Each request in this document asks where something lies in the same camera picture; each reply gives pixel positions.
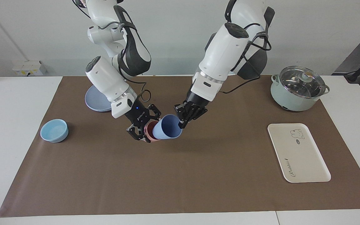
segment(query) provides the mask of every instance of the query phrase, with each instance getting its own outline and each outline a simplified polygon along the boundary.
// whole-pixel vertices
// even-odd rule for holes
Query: cooking pot
[[[272,97],[282,108],[291,111],[308,110],[330,92],[319,75],[299,66],[284,68],[279,75],[272,76],[272,81]]]

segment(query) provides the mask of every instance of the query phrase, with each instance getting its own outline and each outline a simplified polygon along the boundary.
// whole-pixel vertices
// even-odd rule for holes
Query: brown mat
[[[151,102],[165,115],[184,100],[191,77],[136,80],[149,82]],[[241,81],[230,77],[223,89]],[[36,135],[0,217],[360,208],[360,169],[323,104],[285,111],[270,85],[263,76],[219,93],[178,139],[147,144],[127,134],[126,117],[86,107],[86,77],[64,77],[42,124],[64,119],[69,136],[52,144]],[[306,124],[331,181],[288,183],[267,132],[271,123]]]

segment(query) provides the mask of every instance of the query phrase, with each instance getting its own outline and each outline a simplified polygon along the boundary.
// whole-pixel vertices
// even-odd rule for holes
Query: electrical outlet box
[[[40,61],[14,61],[13,71],[19,77],[44,76],[47,72],[46,68]]]

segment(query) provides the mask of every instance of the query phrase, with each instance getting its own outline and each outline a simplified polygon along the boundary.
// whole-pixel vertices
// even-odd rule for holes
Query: stack of plates
[[[112,109],[106,96],[98,91],[94,85],[87,91],[84,100],[88,108],[97,112],[107,112]]]

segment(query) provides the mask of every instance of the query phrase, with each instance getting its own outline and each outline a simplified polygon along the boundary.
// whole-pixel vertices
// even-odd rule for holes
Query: bowl
[[[54,119],[48,121],[41,128],[40,136],[45,141],[58,143],[63,141],[69,134],[68,125],[64,120]]]

